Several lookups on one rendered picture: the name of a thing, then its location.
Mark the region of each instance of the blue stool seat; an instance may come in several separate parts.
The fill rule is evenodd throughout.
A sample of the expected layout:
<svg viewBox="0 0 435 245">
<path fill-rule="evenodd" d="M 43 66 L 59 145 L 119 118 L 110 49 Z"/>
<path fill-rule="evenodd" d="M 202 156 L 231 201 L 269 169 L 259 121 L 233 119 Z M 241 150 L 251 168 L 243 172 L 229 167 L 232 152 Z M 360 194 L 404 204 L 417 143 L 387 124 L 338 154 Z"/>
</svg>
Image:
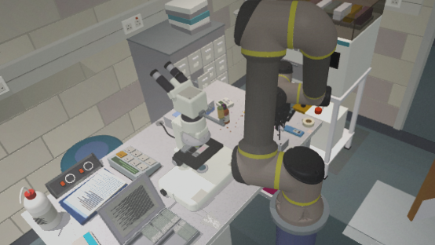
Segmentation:
<svg viewBox="0 0 435 245">
<path fill-rule="evenodd" d="M 60 170 L 62 173 L 65 172 L 78 161 L 87 157 L 90 153 L 93 153 L 98 159 L 102 159 L 120 145 L 122 145 L 122 141 L 110 135 L 88 137 L 79 143 L 74 144 L 67 150 L 60 161 Z"/>
</svg>

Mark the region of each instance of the red knob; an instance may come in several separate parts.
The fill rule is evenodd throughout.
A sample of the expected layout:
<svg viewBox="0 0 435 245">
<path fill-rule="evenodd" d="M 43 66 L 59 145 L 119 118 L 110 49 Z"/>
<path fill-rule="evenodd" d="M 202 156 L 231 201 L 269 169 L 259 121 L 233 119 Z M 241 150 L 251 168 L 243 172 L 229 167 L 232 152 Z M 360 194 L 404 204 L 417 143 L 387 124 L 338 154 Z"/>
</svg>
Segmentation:
<svg viewBox="0 0 435 245">
<path fill-rule="evenodd" d="M 36 192 L 35 192 L 34 189 L 29 189 L 28 192 L 25 192 L 25 193 L 24 193 L 24 196 L 25 196 L 27 199 L 32 200 L 32 199 L 34 199 L 34 198 L 36 197 Z"/>
<path fill-rule="evenodd" d="M 322 108 L 320 108 L 320 107 L 316 107 L 316 109 L 314 109 L 314 113 L 316 113 L 317 115 L 319 115 L 320 113 L 322 113 Z"/>
</svg>

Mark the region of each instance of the red button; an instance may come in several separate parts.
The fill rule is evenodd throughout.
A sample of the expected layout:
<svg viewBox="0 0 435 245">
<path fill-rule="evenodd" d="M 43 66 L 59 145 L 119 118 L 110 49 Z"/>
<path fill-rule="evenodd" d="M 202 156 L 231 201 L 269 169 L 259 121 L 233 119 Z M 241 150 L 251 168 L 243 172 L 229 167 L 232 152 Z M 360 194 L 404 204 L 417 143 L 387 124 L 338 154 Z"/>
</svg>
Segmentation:
<svg viewBox="0 0 435 245">
<path fill-rule="evenodd" d="M 321 114 L 322 113 L 322 108 L 317 107 L 316 109 L 314 109 L 314 113 Z"/>
</svg>

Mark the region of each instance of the tape roll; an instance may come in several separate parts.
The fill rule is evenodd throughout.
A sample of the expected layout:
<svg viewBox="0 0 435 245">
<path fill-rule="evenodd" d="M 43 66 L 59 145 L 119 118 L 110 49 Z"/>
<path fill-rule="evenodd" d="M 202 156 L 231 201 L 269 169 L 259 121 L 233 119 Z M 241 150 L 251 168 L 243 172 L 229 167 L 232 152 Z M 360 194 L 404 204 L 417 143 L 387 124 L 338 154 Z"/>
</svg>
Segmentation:
<svg viewBox="0 0 435 245">
<path fill-rule="evenodd" d="M 305 118 L 305 119 L 302 120 L 302 124 L 305 127 L 312 127 L 312 126 L 314 126 L 314 120 L 311 119 L 311 118 Z"/>
</svg>

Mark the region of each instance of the gray cabinet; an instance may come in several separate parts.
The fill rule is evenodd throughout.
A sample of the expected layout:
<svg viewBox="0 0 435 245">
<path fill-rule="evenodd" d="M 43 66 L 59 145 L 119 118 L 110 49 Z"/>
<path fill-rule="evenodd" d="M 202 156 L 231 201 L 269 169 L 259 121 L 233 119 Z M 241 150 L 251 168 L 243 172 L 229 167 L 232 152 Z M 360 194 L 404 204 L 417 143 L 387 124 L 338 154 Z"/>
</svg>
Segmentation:
<svg viewBox="0 0 435 245">
<path fill-rule="evenodd" d="M 173 29 L 166 20 L 127 39 L 152 123 L 174 106 L 166 91 L 150 76 L 151 71 L 158 69 L 169 80 L 172 76 L 163 65 L 171 61 L 198 86 L 198 77 L 207 73 L 204 72 L 204 65 L 225 55 L 224 34 L 225 25 L 216 21 L 211 21 L 209 28 L 189 35 Z M 219 49 L 218 57 L 214 53 L 214 43 L 219 43 L 216 47 Z"/>
</svg>

